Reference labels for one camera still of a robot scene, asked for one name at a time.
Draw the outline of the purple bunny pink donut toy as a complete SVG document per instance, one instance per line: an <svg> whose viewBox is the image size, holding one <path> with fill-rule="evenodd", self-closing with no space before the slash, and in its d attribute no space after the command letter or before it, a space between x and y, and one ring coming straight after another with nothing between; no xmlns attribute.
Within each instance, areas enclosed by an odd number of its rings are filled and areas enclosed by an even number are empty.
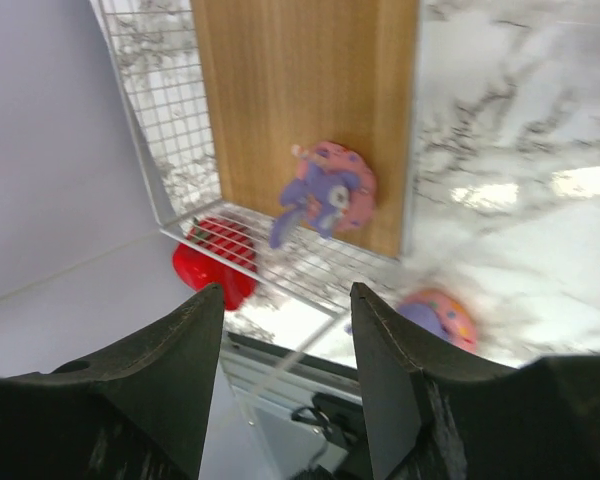
<svg viewBox="0 0 600 480"><path fill-rule="evenodd" d="M469 313L442 290L419 290L403 299L394 311L457 348L476 353L477 333Z"/></svg>

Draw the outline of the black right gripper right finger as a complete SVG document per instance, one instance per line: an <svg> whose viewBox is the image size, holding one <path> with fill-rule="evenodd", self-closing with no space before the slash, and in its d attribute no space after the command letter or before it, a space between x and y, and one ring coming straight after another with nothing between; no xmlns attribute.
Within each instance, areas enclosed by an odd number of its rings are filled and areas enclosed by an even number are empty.
<svg viewBox="0 0 600 480"><path fill-rule="evenodd" d="M600 479L600 355L511 368L350 292L377 479Z"/></svg>

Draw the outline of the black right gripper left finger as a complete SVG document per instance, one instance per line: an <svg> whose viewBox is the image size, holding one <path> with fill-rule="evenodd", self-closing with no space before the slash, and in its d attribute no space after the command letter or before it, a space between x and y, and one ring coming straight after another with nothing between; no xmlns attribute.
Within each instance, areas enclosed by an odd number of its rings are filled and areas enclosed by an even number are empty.
<svg viewBox="0 0 600 480"><path fill-rule="evenodd" d="M43 374L0 378L0 479L195 479L224 320L222 289Z"/></svg>

